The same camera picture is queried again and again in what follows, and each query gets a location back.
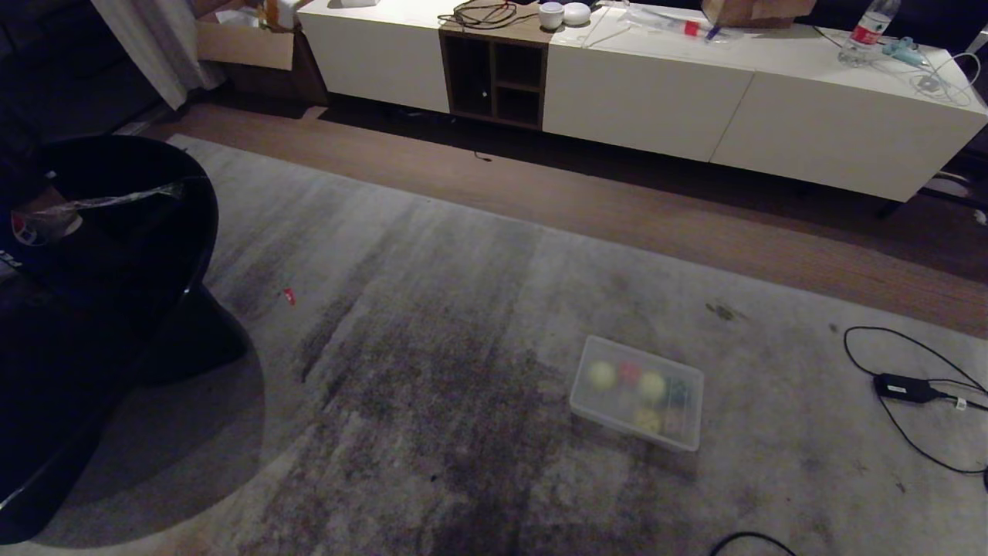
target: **white sideboard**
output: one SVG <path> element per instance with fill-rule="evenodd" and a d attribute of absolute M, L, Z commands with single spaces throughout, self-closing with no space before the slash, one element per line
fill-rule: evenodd
<path fill-rule="evenodd" d="M 438 16 L 458 0 L 326 3 L 299 18 L 330 91 L 450 111 Z M 607 6 L 587 26 L 546 33 L 543 131 L 906 201 L 988 124 L 975 93 L 967 106 L 924 96 L 910 84 L 916 71 L 896 60 L 846 67 L 810 27 L 708 46 L 626 31 L 622 14 Z M 966 84 L 947 52 L 925 52 Z"/>
<path fill-rule="evenodd" d="M 316 0 L 298 18 L 329 91 L 448 113 L 436 16 L 457 3 L 382 0 L 336 9 Z"/>

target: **plastic bag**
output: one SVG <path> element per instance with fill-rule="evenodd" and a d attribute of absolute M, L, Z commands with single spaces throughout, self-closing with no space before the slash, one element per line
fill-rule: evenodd
<path fill-rule="evenodd" d="M 56 242 L 82 226 L 82 218 L 79 216 L 79 211 L 124 205 L 154 195 L 165 195 L 174 199 L 182 199 L 184 193 L 185 186 L 181 181 L 177 181 L 168 185 L 155 187 L 154 189 L 138 191 L 120 197 L 98 197 L 96 199 L 70 201 L 31 213 L 12 211 L 11 216 L 14 222 L 22 228 L 39 234 L 41 236 L 40 239 L 44 242 Z"/>
<path fill-rule="evenodd" d="M 671 33 L 706 45 L 726 46 L 741 37 L 737 32 L 725 30 L 710 22 L 670 16 L 659 10 L 661 8 L 628 4 L 618 21 L 628 22 L 631 26 L 649 33 Z"/>

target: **power adapter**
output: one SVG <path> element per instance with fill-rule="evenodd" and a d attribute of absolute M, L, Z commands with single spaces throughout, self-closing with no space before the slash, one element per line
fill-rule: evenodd
<path fill-rule="evenodd" d="M 880 374 L 874 375 L 873 382 L 875 392 L 883 398 L 925 404 L 946 397 L 942 392 L 934 390 L 930 381 L 918 378 Z"/>

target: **rug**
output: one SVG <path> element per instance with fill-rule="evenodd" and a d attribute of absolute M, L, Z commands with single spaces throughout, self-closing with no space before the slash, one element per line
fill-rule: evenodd
<path fill-rule="evenodd" d="M 981 379 L 983 340 L 171 143 L 213 180 L 220 232 L 206 283 L 251 352 L 132 395 L 48 529 L 0 553 L 699 556 L 738 529 L 804 555 L 988 548 L 980 477 L 906 445 L 842 333 L 889 326 Z M 571 416 L 590 334 L 705 374 L 698 452 Z M 851 348 L 880 372 L 957 378 L 888 335 L 855 335 Z M 984 415 L 892 410 L 938 456 L 985 464 Z"/>

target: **clear plastic container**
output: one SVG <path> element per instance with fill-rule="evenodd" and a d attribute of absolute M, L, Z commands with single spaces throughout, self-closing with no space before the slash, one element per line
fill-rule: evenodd
<path fill-rule="evenodd" d="M 589 336 L 570 410 L 673 451 L 700 448 L 703 373 L 658 355 Z"/>

